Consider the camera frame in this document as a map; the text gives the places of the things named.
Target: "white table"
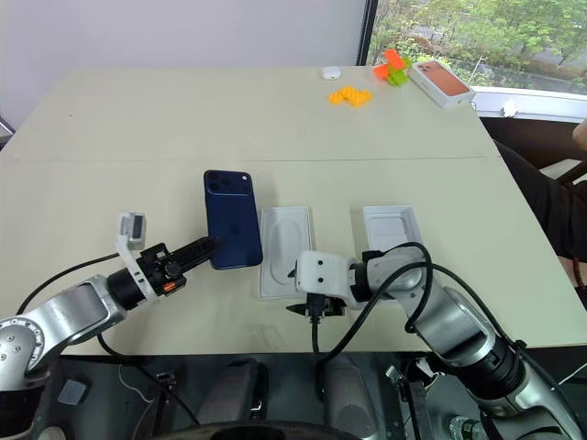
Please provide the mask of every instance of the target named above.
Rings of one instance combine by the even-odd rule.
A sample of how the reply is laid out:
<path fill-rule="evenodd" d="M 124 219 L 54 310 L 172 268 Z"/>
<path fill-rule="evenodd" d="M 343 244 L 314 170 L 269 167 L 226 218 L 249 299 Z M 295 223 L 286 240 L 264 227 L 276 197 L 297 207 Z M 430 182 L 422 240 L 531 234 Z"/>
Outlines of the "white table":
<path fill-rule="evenodd" d="M 369 88 L 360 108 L 333 106 L 343 85 Z M 359 255 L 364 205 L 411 204 L 433 259 L 467 280 L 504 328 L 531 346 L 587 342 L 587 313 L 492 141 L 467 107 L 442 111 L 411 83 L 368 68 L 336 82 L 318 69 L 76 71 L 0 154 L 0 304 L 111 253 L 121 209 L 145 212 L 147 246 L 175 249 L 206 234 L 202 174 L 245 170 L 257 206 L 308 205 L 316 249 Z M 34 303 L 118 261 L 80 270 Z M 206 263 L 155 307 L 110 330 L 127 353 L 310 351 L 295 301 L 257 299 L 259 268 Z M 326 319 L 332 347 L 356 317 Z M 415 350 L 393 302 L 376 307 L 349 350 Z M 94 341 L 68 353 L 103 353 Z"/>

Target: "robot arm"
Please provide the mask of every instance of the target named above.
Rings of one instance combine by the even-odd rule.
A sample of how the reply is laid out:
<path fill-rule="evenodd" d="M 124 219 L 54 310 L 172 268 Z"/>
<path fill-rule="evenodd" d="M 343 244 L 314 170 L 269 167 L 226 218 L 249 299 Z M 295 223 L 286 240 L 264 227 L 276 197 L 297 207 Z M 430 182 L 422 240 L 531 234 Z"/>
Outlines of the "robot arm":
<path fill-rule="evenodd" d="M 362 262 L 305 251 L 296 261 L 295 286 L 301 292 L 335 297 L 350 308 L 360 309 L 391 274 L 421 261 L 422 254 L 412 247 L 368 253 Z M 412 316 L 425 283 L 424 269 L 412 269 L 384 296 L 397 300 Z M 584 438 L 559 396 L 458 291 L 433 279 L 426 306 L 414 327 L 487 414 L 485 424 L 491 425 L 487 425 L 488 431 L 495 429 L 495 438 Z"/>
<path fill-rule="evenodd" d="M 144 216 L 123 213 L 116 247 L 127 268 L 96 275 L 40 307 L 0 321 L 0 438 L 22 438 L 32 429 L 49 363 L 66 347 L 99 335 L 140 303 L 157 301 L 185 285 L 183 273 L 209 259 L 218 245 L 204 237 L 169 252 L 164 244 L 141 252 Z"/>

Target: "dark pants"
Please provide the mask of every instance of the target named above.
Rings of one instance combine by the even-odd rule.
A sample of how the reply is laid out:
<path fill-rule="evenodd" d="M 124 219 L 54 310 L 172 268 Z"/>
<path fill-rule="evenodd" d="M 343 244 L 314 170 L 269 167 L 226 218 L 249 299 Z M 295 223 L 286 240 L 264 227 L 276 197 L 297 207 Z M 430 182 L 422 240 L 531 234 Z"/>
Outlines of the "dark pants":
<path fill-rule="evenodd" d="M 495 145 L 557 255 L 587 261 L 587 185 L 562 186 L 515 151 Z"/>

